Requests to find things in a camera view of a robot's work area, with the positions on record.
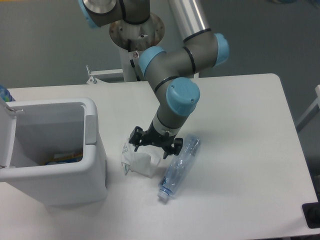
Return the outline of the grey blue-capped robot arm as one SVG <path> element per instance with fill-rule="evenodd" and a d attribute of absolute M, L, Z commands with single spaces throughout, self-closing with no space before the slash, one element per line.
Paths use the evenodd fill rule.
<path fill-rule="evenodd" d="M 90 27 L 109 26 L 118 47 L 139 55 L 130 65 L 159 101 L 148 130 L 136 127 L 129 143 L 135 148 L 159 147 L 165 156 L 178 155 L 183 139 L 177 134 L 200 99 L 200 90 L 190 77 L 224 63 L 230 55 L 227 40 L 212 32 L 198 0 L 169 2 L 183 40 L 183 47 L 173 52 L 159 46 L 164 26 L 151 13 L 148 0 L 81 0 L 78 4 Z"/>

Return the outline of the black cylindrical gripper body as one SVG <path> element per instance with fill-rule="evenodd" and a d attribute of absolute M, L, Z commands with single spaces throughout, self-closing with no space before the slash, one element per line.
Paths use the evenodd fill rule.
<path fill-rule="evenodd" d="M 148 130 L 142 137 L 142 145 L 153 145 L 156 147 L 173 147 L 178 144 L 178 140 L 175 139 L 175 135 L 172 135 L 168 130 L 158 132 L 154 125 L 151 123 Z"/>

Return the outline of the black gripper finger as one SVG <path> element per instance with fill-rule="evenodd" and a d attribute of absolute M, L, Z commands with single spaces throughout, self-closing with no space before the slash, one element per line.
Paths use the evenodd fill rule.
<path fill-rule="evenodd" d="M 183 138 L 175 138 L 173 142 L 169 145 L 166 145 L 162 149 L 164 150 L 163 159 L 166 159 L 168 156 L 175 155 L 178 156 L 183 147 Z"/>
<path fill-rule="evenodd" d="M 147 132 L 139 126 L 136 126 L 129 136 L 128 142 L 134 146 L 134 151 L 137 152 L 140 146 L 147 145 Z"/>

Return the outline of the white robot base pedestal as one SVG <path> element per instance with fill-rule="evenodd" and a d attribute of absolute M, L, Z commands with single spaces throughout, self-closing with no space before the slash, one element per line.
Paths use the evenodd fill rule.
<path fill-rule="evenodd" d="M 142 24 L 118 20 L 110 24 L 109 35 L 119 49 L 124 81 L 144 81 L 139 65 L 140 55 L 163 39 L 165 25 L 161 18 L 151 13 L 149 19 Z"/>

